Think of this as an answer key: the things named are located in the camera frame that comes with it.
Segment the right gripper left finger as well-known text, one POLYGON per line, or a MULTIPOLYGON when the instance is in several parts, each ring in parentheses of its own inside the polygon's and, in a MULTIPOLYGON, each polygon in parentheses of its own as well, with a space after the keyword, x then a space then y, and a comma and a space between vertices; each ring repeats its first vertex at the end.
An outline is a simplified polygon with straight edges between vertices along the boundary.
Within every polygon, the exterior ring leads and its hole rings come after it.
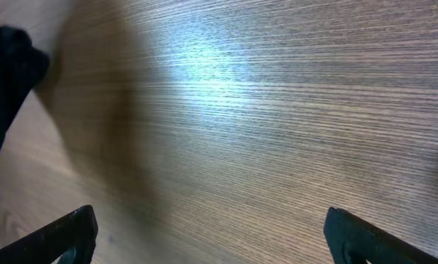
POLYGON ((0 249, 0 263, 90 264, 98 224, 91 205, 45 225, 0 249))

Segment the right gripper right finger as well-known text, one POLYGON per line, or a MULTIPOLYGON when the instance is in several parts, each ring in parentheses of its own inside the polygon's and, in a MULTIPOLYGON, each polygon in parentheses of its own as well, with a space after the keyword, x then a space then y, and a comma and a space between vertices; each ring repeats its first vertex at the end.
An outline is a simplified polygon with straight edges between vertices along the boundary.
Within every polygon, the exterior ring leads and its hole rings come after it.
POLYGON ((327 211, 324 235, 336 264, 438 264, 438 258, 341 208, 327 211))

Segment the black knit sweater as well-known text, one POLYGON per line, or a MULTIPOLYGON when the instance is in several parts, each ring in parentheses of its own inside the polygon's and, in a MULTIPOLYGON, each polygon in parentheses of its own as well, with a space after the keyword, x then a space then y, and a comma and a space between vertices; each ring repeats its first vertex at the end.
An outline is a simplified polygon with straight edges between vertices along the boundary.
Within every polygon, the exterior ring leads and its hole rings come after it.
POLYGON ((0 26, 0 151, 6 133, 31 89, 45 77, 50 58, 26 31, 0 26))

